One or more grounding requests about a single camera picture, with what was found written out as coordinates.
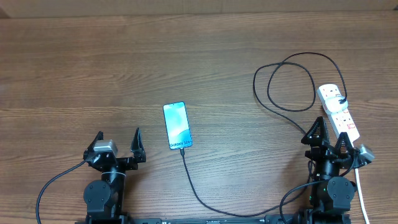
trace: wooden table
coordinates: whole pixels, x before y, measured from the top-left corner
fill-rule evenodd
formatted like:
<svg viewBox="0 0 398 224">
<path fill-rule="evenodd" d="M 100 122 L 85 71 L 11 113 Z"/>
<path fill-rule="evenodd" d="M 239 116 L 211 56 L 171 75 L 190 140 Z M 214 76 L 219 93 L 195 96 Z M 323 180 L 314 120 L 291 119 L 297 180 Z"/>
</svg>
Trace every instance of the wooden table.
<svg viewBox="0 0 398 224">
<path fill-rule="evenodd" d="M 148 159 L 127 173 L 124 210 L 134 217 L 225 217 L 197 202 L 180 153 L 168 148 L 162 105 L 175 101 L 187 104 L 194 141 L 187 165 L 204 202 L 242 214 L 279 204 L 305 182 L 308 146 L 298 129 L 259 105 L 252 78 L 257 67 L 303 51 L 327 54 L 340 66 L 361 133 L 356 144 L 376 155 L 360 170 L 369 218 L 396 223 L 397 21 L 394 11 L 0 20 L 0 223 L 35 223 L 40 189 L 79 163 L 98 131 L 126 156 L 137 127 Z M 326 59 L 290 61 L 306 66 L 317 87 L 343 90 Z M 271 71 L 257 83 L 266 105 Z M 307 74 L 281 68 L 271 96 L 282 106 L 306 107 Z M 317 99 L 309 111 L 282 113 L 308 129 L 323 110 Z M 43 223 L 84 219 L 83 189 L 99 178 L 84 166 L 50 185 Z M 308 196 L 284 211 L 296 211 Z M 349 214 L 363 223 L 357 197 Z"/>
</svg>

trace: white power strip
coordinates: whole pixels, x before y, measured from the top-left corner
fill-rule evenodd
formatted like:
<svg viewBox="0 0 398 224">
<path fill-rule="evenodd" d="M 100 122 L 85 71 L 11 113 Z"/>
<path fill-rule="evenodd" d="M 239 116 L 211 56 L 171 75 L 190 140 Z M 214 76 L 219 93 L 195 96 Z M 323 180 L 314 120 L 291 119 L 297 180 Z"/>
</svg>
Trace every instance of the white power strip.
<svg viewBox="0 0 398 224">
<path fill-rule="evenodd" d="M 338 103 L 336 103 L 336 100 L 341 98 L 341 93 L 338 87 L 334 84 L 322 85 L 317 90 L 317 93 L 319 99 L 321 99 L 323 109 L 328 114 L 330 124 L 335 131 L 336 137 L 338 138 L 338 136 L 342 132 L 347 132 L 349 140 L 351 141 L 351 145 L 354 146 L 354 141 L 359 138 L 359 132 L 355 126 L 353 118 L 348 111 L 348 103 L 346 102 L 345 105 L 339 105 Z M 358 187 L 358 196 L 361 203 L 363 217 L 365 219 L 365 223 L 370 224 L 368 214 L 365 210 L 365 204 L 363 202 L 358 169 L 355 169 L 355 178 Z"/>
<path fill-rule="evenodd" d="M 329 108 L 326 106 L 328 100 L 341 97 L 338 87 L 334 84 L 322 85 L 317 90 L 317 93 L 319 99 L 321 99 L 323 109 L 328 114 L 330 124 L 335 131 L 336 137 L 338 137 L 342 132 L 347 132 L 351 145 L 354 146 L 353 142 L 359 138 L 359 132 L 355 126 L 353 118 L 349 114 L 348 108 L 343 109 L 344 107 L 342 107 L 343 110 L 339 110 L 339 108 L 336 110 L 336 108 L 330 108 L 330 105 Z"/>
</svg>

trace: power outlet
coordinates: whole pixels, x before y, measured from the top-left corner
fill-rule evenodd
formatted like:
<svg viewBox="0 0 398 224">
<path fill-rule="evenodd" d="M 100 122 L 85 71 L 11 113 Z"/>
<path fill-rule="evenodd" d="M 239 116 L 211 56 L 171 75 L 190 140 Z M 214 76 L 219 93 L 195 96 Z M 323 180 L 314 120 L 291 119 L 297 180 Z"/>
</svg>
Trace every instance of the power outlet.
<svg viewBox="0 0 398 224">
<path fill-rule="evenodd" d="M 319 87 L 317 90 L 319 99 L 322 102 L 323 109 L 326 111 L 328 108 L 325 105 L 325 101 L 329 98 L 341 96 L 338 87 L 334 84 L 326 84 Z M 359 138 L 359 132 L 356 128 L 353 118 L 351 117 L 348 108 L 339 112 L 328 114 L 328 118 L 331 126 L 336 134 L 336 137 L 342 132 L 347 132 L 351 144 L 354 146 L 354 141 Z"/>
</svg>

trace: silver metal part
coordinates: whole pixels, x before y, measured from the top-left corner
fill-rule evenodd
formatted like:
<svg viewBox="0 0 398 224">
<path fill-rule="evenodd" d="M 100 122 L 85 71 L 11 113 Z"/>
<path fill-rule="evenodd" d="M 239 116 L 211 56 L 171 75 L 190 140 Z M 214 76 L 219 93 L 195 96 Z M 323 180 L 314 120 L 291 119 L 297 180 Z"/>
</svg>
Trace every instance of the silver metal part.
<svg viewBox="0 0 398 224">
<path fill-rule="evenodd" d="M 359 151 L 360 151 L 362 156 L 364 156 L 369 161 L 373 161 L 374 154 L 373 154 L 372 149 L 366 147 L 364 144 L 360 145 L 358 147 L 358 149 L 359 149 Z"/>
<path fill-rule="evenodd" d="M 98 140 L 94 145 L 95 152 L 112 152 L 116 157 L 118 154 L 118 148 L 113 140 Z"/>
</svg>

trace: blue screen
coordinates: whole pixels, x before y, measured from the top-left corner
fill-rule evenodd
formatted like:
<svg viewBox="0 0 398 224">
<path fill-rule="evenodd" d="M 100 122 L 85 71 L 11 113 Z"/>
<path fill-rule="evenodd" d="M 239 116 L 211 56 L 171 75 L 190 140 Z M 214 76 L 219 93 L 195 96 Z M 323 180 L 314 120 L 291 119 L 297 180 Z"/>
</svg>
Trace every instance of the blue screen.
<svg viewBox="0 0 398 224">
<path fill-rule="evenodd" d="M 171 149 L 181 149 L 192 146 L 185 103 L 172 103 L 163 106 L 166 121 L 167 137 Z"/>
</svg>

